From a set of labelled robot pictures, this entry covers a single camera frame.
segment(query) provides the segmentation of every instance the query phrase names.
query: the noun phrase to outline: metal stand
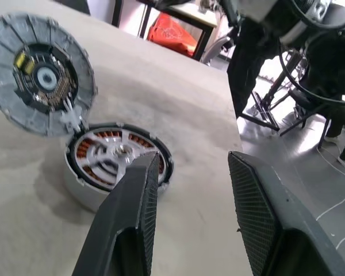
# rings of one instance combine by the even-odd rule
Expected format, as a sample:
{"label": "metal stand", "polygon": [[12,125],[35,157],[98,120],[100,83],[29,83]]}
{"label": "metal stand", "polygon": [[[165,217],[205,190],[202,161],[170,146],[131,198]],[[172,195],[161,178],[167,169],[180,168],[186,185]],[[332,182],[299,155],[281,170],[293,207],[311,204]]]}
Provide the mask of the metal stand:
{"label": "metal stand", "polygon": [[[289,72],[294,71],[301,59],[302,57],[298,53],[292,54],[290,60],[286,65],[286,68],[289,70]],[[271,106],[271,102],[274,99],[276,92],[281,88],[282,82],[285,80],[285,78],[286,75],[284,72],[282,72],[263,99],[257,92],[252,92],[252,96],[255,102],[255,108],[260,113],[260,116],[262,117],[263,121],[247,114],[242,114],[241,116],[244,119],[251,121],[257,125],[260,125],[262,127],[264,126],[266,128],[273,129],[274,131],[279,131],[280,127],[277,124],[274,116],[272,115],[271,110],[273,110],[281,102],[287,99],[289,95],[285,95],[284,97],[279,99],[273,106]]]}

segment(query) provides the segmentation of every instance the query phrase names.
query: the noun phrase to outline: table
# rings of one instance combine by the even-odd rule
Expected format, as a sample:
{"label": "table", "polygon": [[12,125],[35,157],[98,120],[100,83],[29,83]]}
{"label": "table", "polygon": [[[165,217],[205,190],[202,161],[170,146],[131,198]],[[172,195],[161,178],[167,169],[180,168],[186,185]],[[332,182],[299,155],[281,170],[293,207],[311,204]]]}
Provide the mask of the table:
{"label": "table", "polygon": [[[147,28],[148,20],[150,18],[151,10],[154,7],[154,4],[149,0],[137,1],[147,6],[139,34],[141,38],[144,38],[145,30]],[[200,13],[198,11],[198,6],[194,3],[171,6],[168,9],[163,10],[162,12],[202,30],[200,39],[197,43],[197,47],[195,48],[195,51],[193,53],[193,59],[201,60],[212,31],[217,27],[215,13],[210,10],[208,10],[205,14]]]}
{"label": "table", "polygon": [[[171,150],[152,275],[252,275],[227,164],[242,147],[226,74],[54,2],[0,1],[0,14],[15,10],[51,15],[87,49],[99,88],[90,122],[137,125]],[[0,276],[72,273],[93,214],[64,188],[64,140],[0,112]]]}

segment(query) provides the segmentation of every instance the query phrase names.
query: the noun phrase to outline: person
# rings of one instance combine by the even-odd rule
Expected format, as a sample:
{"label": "person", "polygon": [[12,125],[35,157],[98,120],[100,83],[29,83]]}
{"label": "person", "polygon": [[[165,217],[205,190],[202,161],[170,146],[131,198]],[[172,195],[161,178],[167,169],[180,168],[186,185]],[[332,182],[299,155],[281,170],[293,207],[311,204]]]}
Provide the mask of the person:
{"label": "person", "polygon": [[[227,69],[236,118],[239,118],[244,112],[263,64],[267,59],[273,59],[277,55],[278,38],[266,32],[266,30],[256,22],[245,18],[242,22],[237,44]],[[345,70],[335,70],[335,72],[328,73],[329,74],[324,75],[333,75],[334,77],[327,80],[330,85],[323,87],[333,87],[334,91],[326,94],[328,97],[340,100],[342,94],[345,94]],[[302,79],[301,84],[315,94],[325,96],[323,88],[319,87],[320,83],[325,83],[323,79],[324,76],[320,74],[314,77],[316,72],[309,71],[307,74],[313,74],[312,78]],[[316,104],[320,104],[314,98],[310,98],[310,100],[314,101]],[[331,124],[327,131],[325,141],[336,143],[337,137],[341,134],[343,127],[345,127],[345,106],[330,105],[321,110],[319,114],[331,118]],[[345,167],[345,148],[338,157],[338,161]]]}

